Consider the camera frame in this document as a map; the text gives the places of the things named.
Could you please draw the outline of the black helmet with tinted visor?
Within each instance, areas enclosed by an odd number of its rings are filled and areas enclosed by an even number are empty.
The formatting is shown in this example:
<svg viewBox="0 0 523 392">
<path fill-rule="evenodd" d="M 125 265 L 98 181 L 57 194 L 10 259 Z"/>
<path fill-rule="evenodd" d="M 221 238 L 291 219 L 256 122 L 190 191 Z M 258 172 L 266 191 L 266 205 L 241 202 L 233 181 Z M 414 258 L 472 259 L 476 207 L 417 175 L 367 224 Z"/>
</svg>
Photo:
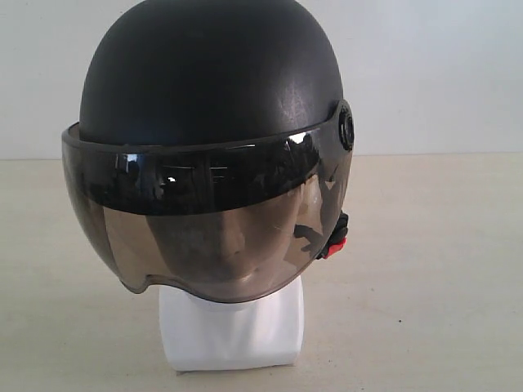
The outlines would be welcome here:
<svg viewBox="0 0 523 392">
<path fill-rule="evenodd" d="M 61 140 L 79 224 L 132 293 L 255 301 L 346 243 L 353 116 L 299 2 L 136 4 Z"/>
</svg>

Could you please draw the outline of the white mannequin head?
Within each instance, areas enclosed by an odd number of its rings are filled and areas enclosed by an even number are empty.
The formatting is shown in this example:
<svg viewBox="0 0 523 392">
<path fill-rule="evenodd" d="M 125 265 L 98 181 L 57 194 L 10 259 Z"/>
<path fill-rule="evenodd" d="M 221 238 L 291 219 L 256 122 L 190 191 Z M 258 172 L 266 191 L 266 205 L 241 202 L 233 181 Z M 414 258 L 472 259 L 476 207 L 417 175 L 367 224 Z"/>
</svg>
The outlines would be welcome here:
<svg viewBox="0 0 523 392">
<path fill-rule="evenodd" d="M 159 289 L 159 330 L 178 372 L 292 365 L 302 351 L 301 278 L 256 301 L 220 304 L 174 287 Z"/>
</svg>

